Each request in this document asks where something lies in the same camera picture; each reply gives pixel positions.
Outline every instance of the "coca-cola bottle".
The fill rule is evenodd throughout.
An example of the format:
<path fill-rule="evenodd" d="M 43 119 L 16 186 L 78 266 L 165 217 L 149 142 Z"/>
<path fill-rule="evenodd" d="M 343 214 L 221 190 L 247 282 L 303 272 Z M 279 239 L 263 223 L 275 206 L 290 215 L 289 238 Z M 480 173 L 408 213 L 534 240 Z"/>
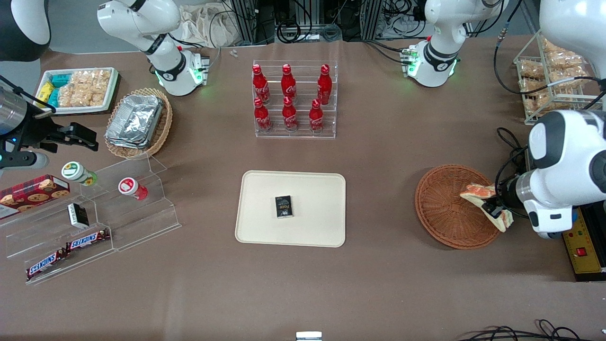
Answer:
<path fill-rule="evenodd" d="M 287 132 L 294 133 L 299 129 L 297 109 L 293 106 L 293 100 L 290 97 L 284 97 L 282 116 L 284 117 L 284 125 L 286 126 Z"/>
<path fill-rule="evenodd" d="M 255 94 L 259 97 L 263 103 L 269 102 L 269 84 L 267 78 L 261 72 L 261 66 L 259 64 L 253 65 L 253 86 L 255 87 Z"/>
<path fill-rule="evenodd" d="M 269 133 L 271 131 L 269 113 L 267 112 L 267 108 L 263 105 L 263 100 L 259 97 L 255 98 L 255 119 L 257 120 L 257 126 L 259 126 L 260 132 Z"/>
<path fill-rule="evenodd" d="M 330 102 L 330 92 L 333 90 L 333 80 L 330 79 L 330 67 L 328 64 L 320 68 L 320 78 L 318 78 L 318 99 L 320 104 L 325 106 Z"/>
<path fill-rule="evenodd" d="M 282 66 L 282 93 L 284 97 L 290 97 L 293 103 L 297 102 L 297 82 L 293 77 L 289 64 Z"/>
<path fill-rule="evenodd" d="M 320 109 L 320 101 L 313 100 L 311 101 L 311 110 L 309 110 L 309 126 L 311 132 L 314 135 L 319 135 L 322 133 L 322 129 L 324 125 L 322 123 L 322 118 L 324 117 L 324 112 Z"/>

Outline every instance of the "red cookie box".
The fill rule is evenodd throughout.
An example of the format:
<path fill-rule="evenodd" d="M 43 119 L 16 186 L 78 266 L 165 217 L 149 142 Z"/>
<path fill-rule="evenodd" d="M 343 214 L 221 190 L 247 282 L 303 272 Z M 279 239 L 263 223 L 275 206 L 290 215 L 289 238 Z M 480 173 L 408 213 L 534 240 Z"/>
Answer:
<path fill-rule="evenodd" d="M 0 220 L 69 195 L 70 185 L 47 174 L 0 192 Z"/>

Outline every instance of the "wicker basket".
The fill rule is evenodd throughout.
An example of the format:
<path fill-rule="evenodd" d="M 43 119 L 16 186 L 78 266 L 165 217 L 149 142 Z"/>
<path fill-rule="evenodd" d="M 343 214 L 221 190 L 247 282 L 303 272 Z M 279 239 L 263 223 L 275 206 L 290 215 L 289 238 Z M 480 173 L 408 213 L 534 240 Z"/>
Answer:
<path fill-rule="evenodd" d="M 127 96 L 129 95 L 153 95 L 160 98 L 164 102 L 160 119 L 158 119 L 158 125 L 156 126 L 156 130 L 154 131 L 153 137 L 151 138 L 150 147 L 147 149 L 118 147 L 109 143 L 107 139 L 105 140 L 105 145 L 107 145 L 107 148 L 110 150 L 110 152 L 112 152 L 113 155 L 123 158 L 135 157 L 145 152 L 148 155 L 154 155 L 160 150 L 160 148 L 166 141 L 166 138 L 168 137 L 168 131 L 170 130 L 170 125 L 173 122 L 173 109 L 170 107 L 170 103 L 166 95 L 164 95 L 160 90 L 144 88 L 135 90 L 129 93 Z M 126 98 L 126 96 L 123 97 L 123 99 L 121 99 L 120 102 L 114 107 L 109 122 L 107 123 L 107 127 L 109 127 L 112 123 L 114 117 L 116 116 L 116 112 L 118 111 L 118 107 L 120 106 L 120 104 L 122 104 L 124 98 Z"/>
<path fill-rule="evenodd" d="M 482 248 L 500 233 L 479 208 L 459 196 L 471 183 L 492 184 L 472 168 L 446 164 L 427 172 L 415 192 L 415 208 L 423 226 L 435 239 L 455 249 Z"/>

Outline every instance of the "white tray of snacks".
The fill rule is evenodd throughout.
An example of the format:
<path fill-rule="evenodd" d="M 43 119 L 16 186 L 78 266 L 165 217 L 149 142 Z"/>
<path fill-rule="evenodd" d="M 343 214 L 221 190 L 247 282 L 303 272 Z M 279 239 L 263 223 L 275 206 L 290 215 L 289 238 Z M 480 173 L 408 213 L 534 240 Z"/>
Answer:
<path fill-rule="evenodd" d="M 118 76 L 113 67 L 45 71 L 36 98 L 55 106 L 59 116 L 103 112 L 112 103 Z"/>

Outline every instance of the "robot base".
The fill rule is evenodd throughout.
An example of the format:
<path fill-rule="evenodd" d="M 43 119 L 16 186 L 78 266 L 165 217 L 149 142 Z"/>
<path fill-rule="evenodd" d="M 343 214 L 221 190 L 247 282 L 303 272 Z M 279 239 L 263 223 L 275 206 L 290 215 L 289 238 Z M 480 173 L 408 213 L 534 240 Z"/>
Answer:
<path fill-rule="evenodd" d="M 156 72 L 156 76 L 166 91 L 173 96 L 185 96 L 197 87 L 206 84 L 208 64 L 202 62 L 198 53 L 188 50 L 181 51 L 185 56 L 185 68 L 177 75 L 174 81 L 162 79 Z"/>
<path fill-rule="evenodd" d="M 408 49 L 400 53 L 400 59 L 404 63 L 402 71 L 404 76 L 408 76 L 417 81 L 417 83 L 426 87 L 438 87 L 444 83 L 448 77 L 455 72 L 456 61 L 443 71 L 435 71 L 433 65 L 429 64 L 423 55 L 427 40 L 421 41 L 419 44 L 411 45 Z"/>

